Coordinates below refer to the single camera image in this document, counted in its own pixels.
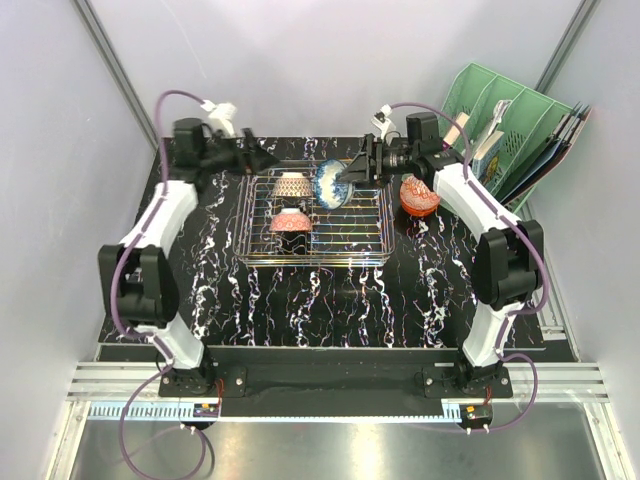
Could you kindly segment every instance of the metal floor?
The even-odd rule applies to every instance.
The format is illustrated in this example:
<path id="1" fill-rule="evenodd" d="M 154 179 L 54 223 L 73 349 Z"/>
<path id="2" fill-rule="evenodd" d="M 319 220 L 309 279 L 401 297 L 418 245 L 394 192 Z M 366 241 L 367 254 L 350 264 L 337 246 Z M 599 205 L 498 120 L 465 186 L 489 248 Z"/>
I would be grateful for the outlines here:
<path id="1" fill-rule="evenodd" d="M 494 424 L 513 418 L 495 406 Z M 130 451 L 167 422 L 128 422 Z M 117 422 L 90 420 L 76 457 L 74 480 L 137 479 L 121 461 Z M 433 429 L 453 429 L 456 433 Z M 219 423 L 206 430 L 215 449 L 198 479 L 603 479 L 586 416 L 579 405 L 538 404 L 512 430 L 467 437 L 445 425 Z M 200 445 L 172 432 L 134 457 L 145 473 L 177 478 L 196 464 Z"/>

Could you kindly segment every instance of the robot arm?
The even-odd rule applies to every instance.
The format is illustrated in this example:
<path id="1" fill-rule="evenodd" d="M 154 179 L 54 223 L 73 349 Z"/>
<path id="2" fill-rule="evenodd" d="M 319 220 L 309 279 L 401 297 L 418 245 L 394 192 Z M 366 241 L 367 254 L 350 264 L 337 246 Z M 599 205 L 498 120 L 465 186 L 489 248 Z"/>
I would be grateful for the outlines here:
<path id="1" fill-rule="evenodd" d="M 382 109 L 372 122 L 386 125 L 389 109 Z M 440 195 L 469 227 L 478 241 L 471 269 L 471 283 L 479 300 L 471 332 L 456 364 L 461 387 L 495 378 L 501 368 L 498 353 L 514 320 L 510 312 L 521 310 L 524 302 L 542 284 L 535 260 L 526 245 L 502 220 L 506 219 L 527 235 L 538 252 L 543 251 L 542 227 L 536 221 L 522 222 L 500 205 L 470 174 L 465 180 L 463 158 L 453 149 L 443 151 L 438 122 L 433 113 L 407 116 L 407 138 L 366 135 L 361 154 L 339 176 L 339 181 L 358 185 L 381 185 L 392 174 L 413 173 Z M 476 191 L 490 199 L 483 202 Z"/>
<path id="2" fill-rule="evenodd" d="M 199 119 L 187 118 L 174 124 L 175 162 L 166 191 L 164 184 L 158 184 L 131 232 L 118 245 L 103 246 L 98 255 L 105 310 L 111 315 L 110 290 L 116 265 L 124 250 L 138 239 L 118 279 L 118 313 L 125 327 L 148 335 L 158 350 L 170 354 L 172 383 L 187 389 L 210 387 L 216 372 L 208 350 L 178 312 L 178 287 L 167 261 L 171 246 L 197 207 L 212 174 L 253 174 L 278 162 L 258 145 L 250 130 L 244 130 L 242 147 L 238 139 L 229 138 L 233 109 L 225 105 L 211 107 L 209 118 L 217 116 L 214 125 L 221 129 L 214 131 L 210 141 Z"/>

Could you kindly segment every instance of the dish rack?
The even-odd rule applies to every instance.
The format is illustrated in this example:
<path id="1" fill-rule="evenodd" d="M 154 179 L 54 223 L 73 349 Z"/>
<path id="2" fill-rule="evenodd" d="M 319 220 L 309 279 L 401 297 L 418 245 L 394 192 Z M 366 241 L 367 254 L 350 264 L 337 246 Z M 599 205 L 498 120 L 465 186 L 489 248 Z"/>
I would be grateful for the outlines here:
<path id="1" fill-rule="evenodd" d="M 315 198 L 273 195 L 283 172 L 300 172 L 313 181 L 317 160 L 285 160 L 266 175 L 244 177 L 240 184 L 233 250 L 247 266 L 380 267 L 395 248 L 391 184 L 356 189 L 349 203 L 326 210 Z M 271 219 L 283 207 L 298 207 L 312 231 L 271 232 Z"/>

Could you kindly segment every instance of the bowl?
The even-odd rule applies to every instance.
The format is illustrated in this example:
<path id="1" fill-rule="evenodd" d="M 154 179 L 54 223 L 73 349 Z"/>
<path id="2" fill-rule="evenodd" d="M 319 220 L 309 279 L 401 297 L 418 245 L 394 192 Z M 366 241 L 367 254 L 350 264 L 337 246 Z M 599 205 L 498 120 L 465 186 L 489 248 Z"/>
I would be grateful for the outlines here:
<path id="1" fill-rule="evenodd" d="M 272 232 L 310 232 L 311 220 L 299 208 L 283 208 L 271 219 Z"/>
<path id="2" fill-rule="evenodd" d="M 321 207 L 327 210 L 340 208 L 351 200 L 355 187 L 351 183 L 336 181 L 340 172 L 347 168 L 340 160 L 327 160 L 318 165 L 313 179 L 313 193 Z"/>
<path id="3" fill-rule="evenodd" d="M 400 204 L 409 215 L 425 217 L 438 208 L 440 196 L 429 190 L 422 180 L 411 175 L 400 187 Z"/>
<path id="4" fill-rule="evenodd" d="M 300 172 L 283 172 L 273 187 L 274 197 L 310 197 L 311 182 Z"/>

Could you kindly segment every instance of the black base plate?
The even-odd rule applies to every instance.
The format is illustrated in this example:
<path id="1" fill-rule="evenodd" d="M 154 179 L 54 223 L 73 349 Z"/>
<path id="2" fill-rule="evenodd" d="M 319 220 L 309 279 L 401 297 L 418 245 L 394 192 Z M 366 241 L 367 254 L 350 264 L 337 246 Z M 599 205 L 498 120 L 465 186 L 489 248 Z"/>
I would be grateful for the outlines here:
<path id="1" fill-rule="evenodd" d="M 487 397 L 486 387 L 468 388 L 460 390 L 453 384 L 451 367 L 424 367 L 422 369 L 422 384 L 427 398 L 478 398 Z M 511 378 L 506 368 L 501 369 L 500 376 L 492 380 L 492 398 L 513 398 Z"/>
<path id="2" fill-rule="evenodd" d="M 240 398 L 244 397 L 245 387 L 247 385 L 247 369 L 238 366 L 218 366 L 216 370 L 217 378 L 222 379 L 224 384 L 224 398 Z M 168 378 L 162 377 L 160 381 L 160 389 L 158 396 L 160 397 L 217 397 L 218 392 L 216 386 L 212 386 L 207 390 L 192 390 L 175 385 L 174 383 L 164 383 Z"/>

